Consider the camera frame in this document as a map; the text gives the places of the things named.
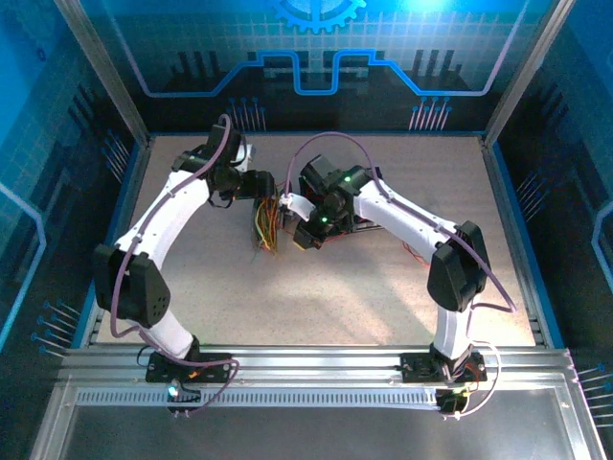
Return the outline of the metal front plate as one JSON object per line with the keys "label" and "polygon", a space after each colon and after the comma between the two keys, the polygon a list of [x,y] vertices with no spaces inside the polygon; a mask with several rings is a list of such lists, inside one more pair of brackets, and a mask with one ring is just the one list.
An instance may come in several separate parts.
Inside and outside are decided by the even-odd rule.
{"label": "metal front plate", "polygon": [[613,460],[563,387],[502,390],[460,421],[394,408],[162,408],[52,402],[27,460]]}

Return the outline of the grey cable spool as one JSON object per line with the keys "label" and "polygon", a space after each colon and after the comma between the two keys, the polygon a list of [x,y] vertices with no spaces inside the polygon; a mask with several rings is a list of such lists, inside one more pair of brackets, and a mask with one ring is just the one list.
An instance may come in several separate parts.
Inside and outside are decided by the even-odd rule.
{"label": "grey cable spool", "polygon": [[251,239],[255,255],[261,252],[276,257],[279,253],[279,237],[285,231],[286,214],[280,208],[281,193],[256,198],[251,217]]}

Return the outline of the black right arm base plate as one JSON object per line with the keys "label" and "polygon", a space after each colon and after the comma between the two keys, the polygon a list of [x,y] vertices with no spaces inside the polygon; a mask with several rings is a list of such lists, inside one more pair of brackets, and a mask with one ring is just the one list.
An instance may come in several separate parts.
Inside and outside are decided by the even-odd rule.
{"label": "black right arm base plate", "polygon": [[432,353],[406,353],[399,356],[396,370],[404,383],[466,383],[488,380],[484,357],[476,351],[449,360]]}

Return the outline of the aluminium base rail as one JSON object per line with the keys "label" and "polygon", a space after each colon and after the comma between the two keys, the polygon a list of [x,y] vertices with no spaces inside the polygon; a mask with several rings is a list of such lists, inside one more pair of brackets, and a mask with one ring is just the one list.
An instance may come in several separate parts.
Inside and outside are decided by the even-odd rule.
{"label": "aluminium base rail", "polygon": [[[139,347],[103,344],[67,354],[57,380],[77,384],[142,383],[145,368],[136,363]],[[230,354],[239,362],[237,386],[356,386],[401,385],[395,369],[402,354],[425,354],[426,346],[210,346],[207,353]],[[482,348],[488,375],[500,362],[499,382],[575,380],[577,374],[570,352],[538,347],[501,347],[499,357]]]}

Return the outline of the aluminium frame post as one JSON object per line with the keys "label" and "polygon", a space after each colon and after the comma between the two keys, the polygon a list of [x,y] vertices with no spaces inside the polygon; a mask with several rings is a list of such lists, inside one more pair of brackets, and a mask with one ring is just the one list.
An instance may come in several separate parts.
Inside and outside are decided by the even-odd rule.
{"label": "aluminium frame post", "polygon": [[542,66],[576,0],[552,0],[528,50],[495,107],[482,139],[482,147],[491,150],[518,106],[522,96]]}
{"label": "aluminium frame post", "polygon": [[150,136],[145,122],[80,0],[54,0],[54,3],[135,142],[147,148]]}

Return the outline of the small black controller board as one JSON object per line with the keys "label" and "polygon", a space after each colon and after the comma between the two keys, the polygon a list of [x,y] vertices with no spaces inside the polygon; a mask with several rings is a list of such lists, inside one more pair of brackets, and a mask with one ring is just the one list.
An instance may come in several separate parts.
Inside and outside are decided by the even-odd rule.
{"label": "small black controller board", "polygon": [[199,390],[187,388],[178,379],[174,379],[167,388],[167,410],[175,418],[189,417],[196,410],[192,403],[200,403],[201,400],[202,394]]}
{"label": "small black controller board", "polygon": [[467,389],[437,389],[436,404],[444,416],[455,416],[468,407],[471,392]]}

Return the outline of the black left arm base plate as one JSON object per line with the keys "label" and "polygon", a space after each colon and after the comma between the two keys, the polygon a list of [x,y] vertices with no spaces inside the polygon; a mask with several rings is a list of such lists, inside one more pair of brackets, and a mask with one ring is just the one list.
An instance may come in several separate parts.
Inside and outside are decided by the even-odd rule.
{"label": "black left arm base plate", "polygon": [[225,383],[230,378],[230,365],[192,367],[178,364],[154,352],[149,356],[145,381],[148,383]]}

